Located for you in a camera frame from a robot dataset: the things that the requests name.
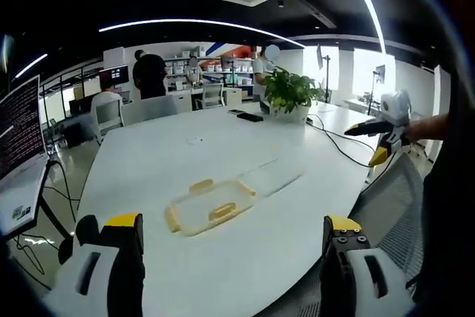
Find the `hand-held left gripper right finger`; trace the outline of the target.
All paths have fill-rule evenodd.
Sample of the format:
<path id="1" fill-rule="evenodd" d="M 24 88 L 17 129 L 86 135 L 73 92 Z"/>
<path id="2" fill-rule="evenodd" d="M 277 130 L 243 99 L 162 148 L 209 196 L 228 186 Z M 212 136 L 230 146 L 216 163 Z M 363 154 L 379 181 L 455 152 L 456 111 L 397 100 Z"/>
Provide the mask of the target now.
<path id="1" fill-rule="evenodd" d="M 406 316 L 414 307 L 403 271 L 346 217 L 324 217 L 320 283 L 321 316 Z"/>

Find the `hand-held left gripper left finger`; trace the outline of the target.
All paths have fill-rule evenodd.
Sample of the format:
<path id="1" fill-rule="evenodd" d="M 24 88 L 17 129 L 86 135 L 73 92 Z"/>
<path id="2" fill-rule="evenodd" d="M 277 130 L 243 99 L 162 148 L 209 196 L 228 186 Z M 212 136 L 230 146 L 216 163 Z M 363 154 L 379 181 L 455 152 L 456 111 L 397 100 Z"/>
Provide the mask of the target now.
<path id="1" fill-rule="evenodd" d="M 43 302 L 54 316 L 142 316 L 143 215 L 118 215 L 102 227 L 95 215 L 76 225 L 78 246 Z"/>

